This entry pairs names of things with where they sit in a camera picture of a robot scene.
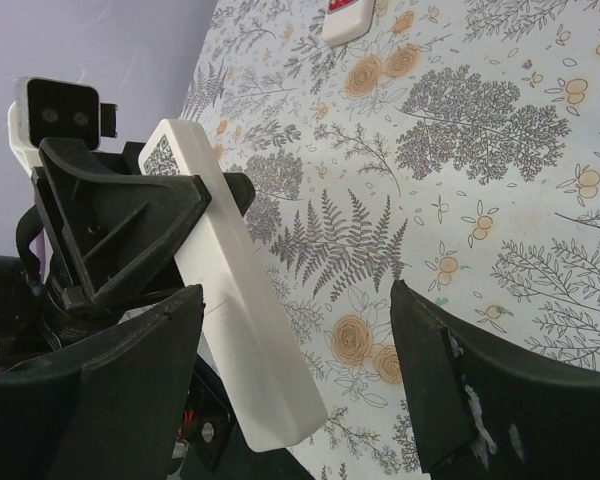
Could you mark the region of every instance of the red label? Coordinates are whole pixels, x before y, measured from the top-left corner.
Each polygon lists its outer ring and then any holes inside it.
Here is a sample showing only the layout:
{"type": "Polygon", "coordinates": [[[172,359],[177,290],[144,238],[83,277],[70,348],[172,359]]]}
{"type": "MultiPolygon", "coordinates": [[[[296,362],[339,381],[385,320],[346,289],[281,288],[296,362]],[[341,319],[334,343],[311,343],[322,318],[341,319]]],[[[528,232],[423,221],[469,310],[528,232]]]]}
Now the red label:
{"type": "Polygon", "coordinates": [[[329,0],[329,12],[335,12],[357,0],[329,0]]]}

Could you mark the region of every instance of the table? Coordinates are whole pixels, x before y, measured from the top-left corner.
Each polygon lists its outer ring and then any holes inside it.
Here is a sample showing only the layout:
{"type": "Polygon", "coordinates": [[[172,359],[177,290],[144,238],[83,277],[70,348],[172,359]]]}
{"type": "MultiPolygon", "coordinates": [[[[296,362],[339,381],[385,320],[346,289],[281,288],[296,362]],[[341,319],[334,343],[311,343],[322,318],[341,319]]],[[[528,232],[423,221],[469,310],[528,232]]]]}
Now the table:
{"type": "Polygon", "coordinates": [[[389,324],[403,278],[456,316],[600,370],[600,0],[220,0],[182,117],[244,171],[246,215],[330,415],[321,480],[420,478],[389,324]]]}

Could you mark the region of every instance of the camera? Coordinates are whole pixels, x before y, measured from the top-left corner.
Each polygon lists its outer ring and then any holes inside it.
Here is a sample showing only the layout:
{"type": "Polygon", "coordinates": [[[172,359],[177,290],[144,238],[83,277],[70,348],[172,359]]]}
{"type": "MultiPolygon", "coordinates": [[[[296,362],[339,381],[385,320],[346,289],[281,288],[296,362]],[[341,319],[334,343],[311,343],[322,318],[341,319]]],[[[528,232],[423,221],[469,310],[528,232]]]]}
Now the camera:
{"type": "Polygon", "coordinates": [[[19,136],[36,148],[45,137],[79,138],[89,150],[100,145],[105,104],[93,87],[24,77],[16,83],[16,106],[19,136]]]}

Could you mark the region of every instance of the white device with red button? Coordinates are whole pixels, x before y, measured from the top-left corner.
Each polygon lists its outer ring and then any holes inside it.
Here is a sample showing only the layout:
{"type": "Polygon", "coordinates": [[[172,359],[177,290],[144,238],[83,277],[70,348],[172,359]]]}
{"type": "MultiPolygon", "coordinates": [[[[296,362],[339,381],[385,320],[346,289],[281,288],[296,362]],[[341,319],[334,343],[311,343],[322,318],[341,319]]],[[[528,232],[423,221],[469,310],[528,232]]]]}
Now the white device with red button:
{"type": "Polygon", "coordinates": [[[331,47],[354,40],[369,30],[375,0],[328,0],[322,38],[331,47]]]}

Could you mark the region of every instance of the gray background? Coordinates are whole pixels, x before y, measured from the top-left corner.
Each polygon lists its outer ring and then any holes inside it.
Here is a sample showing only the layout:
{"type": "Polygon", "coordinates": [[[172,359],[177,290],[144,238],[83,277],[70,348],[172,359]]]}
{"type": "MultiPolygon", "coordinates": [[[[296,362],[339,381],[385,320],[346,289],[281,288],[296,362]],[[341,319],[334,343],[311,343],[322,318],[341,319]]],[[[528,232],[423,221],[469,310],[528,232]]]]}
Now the gray background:
{"type": "Polygon", "coordinates": [[[33,191],[7,142],[7,109],[20,76],[89,84],[118,104],[118,139],[144,141],[177,118],[216,0],[0,0],[0,254],[33,191]]]}

